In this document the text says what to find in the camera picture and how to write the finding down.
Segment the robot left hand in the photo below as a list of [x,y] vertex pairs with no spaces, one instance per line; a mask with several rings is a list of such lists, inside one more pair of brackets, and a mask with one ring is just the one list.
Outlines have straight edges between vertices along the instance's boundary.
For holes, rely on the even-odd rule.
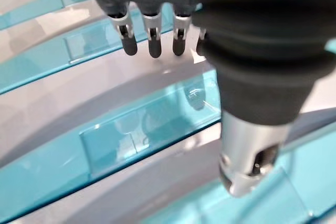
[[197,52],[216,69],[223,142],[219,170],[234,197],[252,191],[278,152],[315,82],[335,69],[325,49],[335,37],[335,0],[96,0],[112,18],[125,51],[136,52],[129,2],[157,39],[160,5],[174,7],[173,51],[189,23],[200,29]]

